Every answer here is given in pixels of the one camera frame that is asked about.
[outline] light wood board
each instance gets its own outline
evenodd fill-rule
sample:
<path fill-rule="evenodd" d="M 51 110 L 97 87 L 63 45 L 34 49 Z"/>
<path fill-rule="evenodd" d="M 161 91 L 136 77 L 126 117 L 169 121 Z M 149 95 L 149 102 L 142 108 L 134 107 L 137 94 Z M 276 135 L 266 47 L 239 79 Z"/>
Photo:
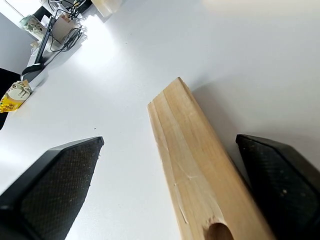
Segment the light wood board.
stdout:
<path fill-rule="evenodd" d="M 219 138 L 180 78 L 149 103 L 148 112 L 182 239 L 274 239 Z"/>

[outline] white table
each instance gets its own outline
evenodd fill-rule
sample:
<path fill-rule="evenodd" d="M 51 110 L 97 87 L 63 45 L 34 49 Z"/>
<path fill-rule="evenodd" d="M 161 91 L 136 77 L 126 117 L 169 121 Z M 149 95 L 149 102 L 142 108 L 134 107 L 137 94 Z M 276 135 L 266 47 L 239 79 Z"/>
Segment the white table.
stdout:
<path fill-rule="evenodd" d="M 243 171 L 237 133 L 291 144 L 320 167 L 319 4 L 128 0 L 58 55 L 0 131 L 0 191 L 47 149 L 103 136 L 68 240 L 180 239 L 147 104 L 177 76 Z"/>

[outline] electrical wire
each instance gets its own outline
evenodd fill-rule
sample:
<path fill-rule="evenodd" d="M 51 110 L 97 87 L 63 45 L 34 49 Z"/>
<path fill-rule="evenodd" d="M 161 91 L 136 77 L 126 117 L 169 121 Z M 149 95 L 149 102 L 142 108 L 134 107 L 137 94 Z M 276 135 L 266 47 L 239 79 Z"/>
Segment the electrical wire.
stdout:
<path fill-rule="evenodd" d="M 69 33 L 66 35 L 62 47 L 60 49 L 58 49 L 58 50 L 53 50 L 52 46 L 54 44 L 54 37 L 53 37 L 52 32 L 51 32 L 52 39 L 51 39 L 50 50 L 52 52 L 54 52 L 54 53 L 56 53 L 56 52 L 63 53 L 63 52 L 69 51 L 70 49 L 72 49 L 76 45 L 76 43 L 81 38 L 83 33 L 84 32 L 83 32 L 83 28 L 82 27 L 72 28 L 69 31 Z"/>
<path fill-rule="evenodd" d="M 71 6 L 65 6 L 65 10 L 63 9 L 56 9 L 56 12 L 55 12 L 55 15 L 54 15 L 54 18 L 57 17 L 58 15 L 58 11 L 61 11 L 61 12 L 65 12 L 68 14 L 68 18 L 71 19 L 71 20 L 74 20 L 78 17 L 78 15 L 80 14 L 80 11 L 79 11 L 79 8 L 86 2 L 86 0 L 75 0 L 73 3 L 71 3 L 70 1 L 68 0 L 47 0 L 48 2 L 48 5 L 49 7 L 51 8 L 52 10 L 52 14 L 54 13 L 54 9 L 53 9 L 53 5 L 52 3 L 61 3 L 62 2 L 66 2 L 66 3 L 69 3 Z"/>

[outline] yellow snack bag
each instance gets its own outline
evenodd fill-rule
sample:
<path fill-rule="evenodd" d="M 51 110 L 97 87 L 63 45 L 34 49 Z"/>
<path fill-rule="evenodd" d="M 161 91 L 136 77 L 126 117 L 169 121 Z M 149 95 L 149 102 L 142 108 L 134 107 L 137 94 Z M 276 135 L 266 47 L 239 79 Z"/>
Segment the yellow snack bag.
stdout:
<path fill-rule="evenodd" d="M 30 96 L 32 90 L 27 80 L 17 81 L 6 91 L 0 101 L 0 113 L 18 109 Z"/>

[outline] wooden plank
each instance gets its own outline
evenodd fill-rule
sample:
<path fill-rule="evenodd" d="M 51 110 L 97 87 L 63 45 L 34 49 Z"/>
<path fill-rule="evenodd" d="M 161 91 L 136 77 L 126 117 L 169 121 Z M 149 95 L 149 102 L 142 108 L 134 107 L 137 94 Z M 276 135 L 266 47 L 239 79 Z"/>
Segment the wooden plank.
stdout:
<path fill-rule="evenodd" d="M 270 240 L 219 138 L 177 78 L 148 105 L 182 239 Z"/>

